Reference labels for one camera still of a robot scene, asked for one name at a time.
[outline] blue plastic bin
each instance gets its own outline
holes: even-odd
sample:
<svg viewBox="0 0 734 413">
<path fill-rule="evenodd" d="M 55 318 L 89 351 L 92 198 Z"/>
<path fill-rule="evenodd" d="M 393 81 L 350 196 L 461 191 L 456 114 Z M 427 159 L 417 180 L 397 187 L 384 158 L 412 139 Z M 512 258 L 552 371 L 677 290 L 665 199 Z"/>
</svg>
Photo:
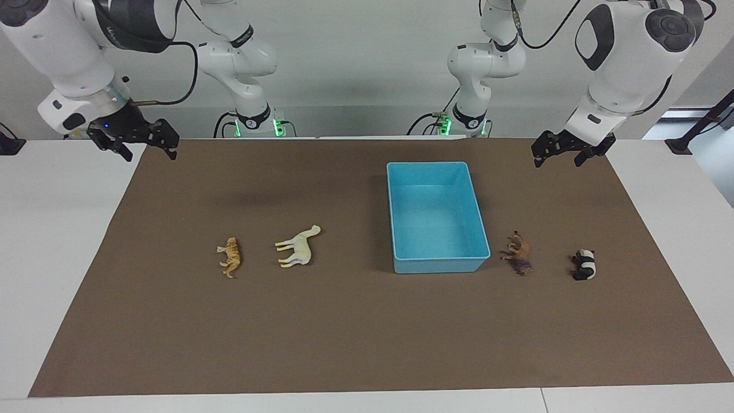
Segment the blue plastic bin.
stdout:
<svg viewBox="0 0 734 413">
<path fill-rule="evenodd" d="M 398 274 L 470 273 L 490 245 L 465 162 L 388 163 Z"/>
</svg>

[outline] black cable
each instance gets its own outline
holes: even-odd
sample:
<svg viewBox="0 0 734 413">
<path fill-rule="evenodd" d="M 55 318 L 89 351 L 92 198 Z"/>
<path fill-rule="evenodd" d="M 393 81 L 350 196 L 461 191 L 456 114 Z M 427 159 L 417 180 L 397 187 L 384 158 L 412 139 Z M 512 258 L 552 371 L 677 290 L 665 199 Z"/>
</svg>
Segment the black cable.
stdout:
<svg viewBox="0 0 734 413">
<path fill-rule="evenodd" d="M 298 132 L 296 132 L 296 125 L 294 125 L 293 122 L 291 121 L 281 121 L 280 122 L 280 124 L 285 124 L 285 123 L 287 123 L 288 125 L 291 125 L 291 128 L 293 128 L 293 136 L 298 137 Z"/>
<path fill-rule="evenodd" d="M 423 134 L 426 134 L 426 132 L 428 132 L 428 128 L 430 128 L 431 126 L 433 126 L 433 129 L 436 129 L 436 126 L 441 126 L 441 124 L 440 123 L 431 123 L 430 125 L 426 126 L 425 129 L 423 129 Z"/>
<path fill-rule="evenodd" d="M 196 19 L 201 22 L 201 24 L 204 24 L 204 21 L 201 20 L 201 17 L 199 17 L 198 13 L 196 13 L 196 10 L 194 10 L 194 7 L 191 7 L 191 3 L 189 3 L 189 0 L 183 0 L 184 3 L 186 3 L 186 6 L 189 7 L 189 10 L 191 10 L 191 13 L 196 17 Z"/>
<path fill-rule="evenodd" d="M 701 0 L 701 1 L 703 1 L 704 3 L 708 4 L 709 6 L 711 6 L 711 14 L 710 15 L 707 15 L 706 17 L 703 18 L 703 20 L 706 21 L 706 20 L 712 18 L 713 15 L 716 14 L 716 3 L 714 3 L 713 0 Z"/>
<path fill-rule="evenodd" d="M 217 138 L 217 132 L 219 132 L 219 125 L 221 125 L 222 121 L 228 116 L 231 116 L 231 112 L 224 112 L 222 113 L 222 116 L 220 116 L 219 119 L 217 120 L 217 125 L 214 127 L 214 134 L 211 136 L 213 139 Z"/>
<path fill-rule="evenodd" d="M 730 116 L 732 115 L 732 113 L 734 113 L 734 109 L 730 110 L 730 111 L 729 111 L 729 114 L 728 114 L 728 115 L 726 115 L 726 116 L 724 116 L 724 117 L 723 117 L 723 118 L 722 118 L 722 119 L 721 119 L 721 120 L 720 120 L 720 121 L 719 121 L 719 122 L 718 122 L 718 123 L 717 123 L 716 125 L 713 125 L 713 126 L 712 126 L 711 128 L 708 128 L 708 129 L 706 129 L 706 130 L 703 130 L 703 131 L 701 131 L 701 132 L 698 132 L 698 133 L 696 134 L 696 136 L 698 136 L 698 135 L 700 135 L 700 134 L 704 134 L 704 133 L 706 133 L 706 132 L 711 132 L 711 131 L 713 131 L 714 129 L 718 128 L 719 126 L 721 126 L 721 125 L 722 125 L 722 123 L 726 122 L 726 120 L 727 120 L 727 119 L 728 119 L 728 118 L 729 118 L 729 117 L 730 117 Z"/>
<path fill-rule="evenodd" d="M 663 90 L 660 91 L 660 94 L 658 95 L 658 97 L 655 98 L 655 100 L 648 107 L 644 108 L 643 110 L 638 110 L 637 112 L 633 113 L 632 116 L 640 116 L 642 114 L 647 113 L 648 110 L 655 107 L 655 105 L 660 102 L 660 99 L 663 98 L 663 96 L 665 95 L 665 92 L 668 91 L 668 86 L 670 86 L 671 80 L 673 80 L 673 75 L 670 75 L 668 79 L 665 81 L 665 86 L 663 86 Z"/>
<path fill-rule="evenodd" d="M 224 125 L 222 125 L 222 137 L 224 137 L 224 136 L 225 136 L 225 129 L 227 128 L 227 126 L 234 126 L 234 127 L 237 127 L 237 123 L 234 123 L 234 122 L 227 122 L 227 123 L 225 123 Z"/>
<path fill-rule="evenodd" d="M 219 35 L 219 33 L 215 32 L 214 30 L 211 29 L 211 27 L 207 26 L 206 23 L 204 23 L 204 20 L 201 20 L 201 17 L 199 17 L 199 15 L 196 13 L 196 10 L 194 10 L 194 7 L 191 6 L 191 3 L 189 3 L 189 0 L 183 0 L 183 2 L 186 3 L 186 6 L 189 7 L 189 10 L 191 10 L 191 13 L 194 15 L 194 17 L 196 17 L 199 23 L 204 25 L 204 27 L 206 27 L 208 31 L 214 33 L 215 35 Z"/>
<path fill-rule="evenodd" d="M 520 36 L 520 39 L 523 41 L 523 43 L 525 44 L 525 46 L 527 46 L 529 49 L 533 49 L 533 50 L 542 49 L 542 48 L 546 47 L 551 41 L 553 41 L 554 38 L 556 38 L 556 36 L 558 35 L 558 33 L 561 31 L 561 29 L 563 28 L 563 26 L 566 24 L 566 22 L 571 17 L 571 15 L 573 14 L 574 10 L 576 10 L 576 7 L 578 7 L 578 5 L 580 3 L 581 3 L 581 0 L 576 0 L 576 3 L 574 3 L 573 7 L 571 7 L 571 10 L 568 10 L 568 14 L 566 14 L 566 17 L 563 19 L 563 21 L 561 21 L 561 24 L 559 24 L 559 26 L 556 29 L 556 31 L 553 32 L 553 34 L 548 38 L 548 40 L 546 40 L 540 46 L 533 46 L 533 45 L 531 45 L 530 43 L 528 43 L 525 40 L 525 35 L 523 34 L 523 25 L 520 22 L 520 13 L 517 11 L 517 8 L 515 6 L 515 0 L 511 0 L 510 1 L 510 4 L 512 5 L 512 12 L 517 13 L 517 24 L 516 24 L 517 25 L 517 34 Z"/>
<path fill-rule="evenodd" d="M 2 126 L 3 129 L 5 129 L 6 131 L 10 132 L 13 139 L 18 140 L 18 136 L 13 131 L 11 131 L 10 128 L 5 125 L 5 123 L 0 122 L 0 126 Z"/>
<path fill-rule="evenodd" d="M 192 45 L 189 42 L 172 42 L 171 46 L 188 46 L 194 52 L 194 78 L 191 80 L 191 87 L 189 88 L 189 91 L 186 92 L 186 95 L 183 95 L 183 98 L 180 98 L 175 101 L 155 101 L 154 104 L 159 104 L 159 105 L 164 105 L 164 106 L 180 104 L 182 101 L 185 101 L 189 98 L 189 96 L 194 91 L 194 87 L 196 86 L 196 80 L 199 75 L 199 55 L 196 53 L 196 47 L 194 47 L 194 45 Z"/>
<path fill-rule="evenodd" d="M 423 115 L 423 116 L 419 117 L 418 119 L 416 119 L 416 120 L 415 120 L 415 122 L 413 122 L 413 125 L 410 125 L 410 129 L 408 129 L 408 133 L 406 133 L 406 134 L 410 134 L 411 132 L 413 132 L 413 129 L 415 129 L 415 127 L 416 127 L 416 126 L 417 126 L 417 125 L 418 125 L 418 124 L 419 124 L 419 123 L 420 123 L 420 122 L 421 122 L 421 121 L 422 121 L 423 119 L 425 119 L 425 118 L 430 118 L 431 116 L 433 116 L 433 114 L 432 114 L 432 113 L 427 113 L 427 114 L 425 114 L 425 115 Z"/>
<path fill-rule="evenodd" d="M 457 91 L 454 92 L 454 94 L 448 100 L 448 103 L 446 104 L 446 106 L 443 107 L 443 111 L 442 112 L 445 112 L 448 109 L 448 107 L 451 106 L 451 102 L 454 101 L 454 98 L 457 97 L 457 94 L 459 94 L 459 90 L 460 89 L 461 89 L 461 87 L 457 87 Z M 433 132 L 435 132 L 435 130 L 436 130 L 436 126 L 433 126 L 433 129 L 431 129 L 431 134 L 433 134 Z"/>
</svg>

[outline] white table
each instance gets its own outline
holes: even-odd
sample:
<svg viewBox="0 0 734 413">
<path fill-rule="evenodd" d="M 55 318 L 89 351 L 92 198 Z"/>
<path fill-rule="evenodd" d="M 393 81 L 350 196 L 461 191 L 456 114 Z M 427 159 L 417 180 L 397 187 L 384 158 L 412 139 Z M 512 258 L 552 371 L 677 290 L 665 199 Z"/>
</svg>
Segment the white table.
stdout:
<svg viewBox="0 0 734 413">
<path fill-rule="evenodd" d="M 660 141 L 608 158 L 734 370 L 734 209 Z M 734 384 L 26 399 L 136 166 L 87 141 L 0 158 L 0 412 L 734 412 Z"/>
</svg>

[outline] panda figurine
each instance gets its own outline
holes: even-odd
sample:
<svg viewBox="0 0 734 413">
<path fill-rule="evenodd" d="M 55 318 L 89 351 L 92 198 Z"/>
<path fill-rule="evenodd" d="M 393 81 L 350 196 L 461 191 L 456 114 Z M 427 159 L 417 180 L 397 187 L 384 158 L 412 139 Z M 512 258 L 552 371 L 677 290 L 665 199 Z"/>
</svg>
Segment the panda figurine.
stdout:
<svg viewBox="0 0 734 413">
<path fill-rule="evenodd" d="M 596 275 L 594 251 L 578 250 L 571 261 L 576 264 L 576 271 L 573 273 L 573 279 L 576 281 L 590 280 Z"/>
</svg>

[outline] plastic toy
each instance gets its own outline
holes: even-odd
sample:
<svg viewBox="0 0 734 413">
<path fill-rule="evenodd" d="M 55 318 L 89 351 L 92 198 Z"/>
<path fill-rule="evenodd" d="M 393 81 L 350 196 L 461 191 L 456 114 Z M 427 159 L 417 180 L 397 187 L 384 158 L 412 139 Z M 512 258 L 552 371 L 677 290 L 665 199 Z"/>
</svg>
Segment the plastic toy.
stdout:
<svg viewBox="0 0 734 413">
<path fill-rule="evenodd" d="M 507 251 L 502 251 L 507 254 L 502 259 L 508 259 L 512 261 L 512 267 L 521 276 L 527 276 L 533 271 L 533 266 L 530 265 L 530 243 L 515 231 L 515 235 L 510 237 L 512 242 L 507 244 Z"/>
<path fill-rule="evenodd" d="M 303 231 L 290 240 L 281 243 L 275 243 L 278 251 L 293 249 L 293 254 L 286 259 L 279 259 L 278 262 L 283 268 L 293 267 L 295 264 L 306 265 L 311 261 L 311 249 L 308 247 L 307 239 L 321 232 L 321 227 L 314 225 L 311 229 Z"/>
<path fill-rule="evenodd" d="M 576 281 L 586 281 L 596 276 L 594 251 L 578 250 L 571 261 L 576 264 L 576 271 L 573 273 L 573 279 Z"/>
<path fill-rule="evenodd" d="M 229 240 L 227 240 L 227 246 L 217 246 L 217 252 L 224 252 L 227 254 L 227 262 L 220 262 L 219 265 L 226 267 L 227 269 L 224 270 L 222 273 L 227 277 L 233 279 L 234 276 L 232 276 L 232 272 L 234 272 L 234 270 L 236 270 L 241 264 L 237 239 L 235 237 L 231 237 Z"/>
</svg>

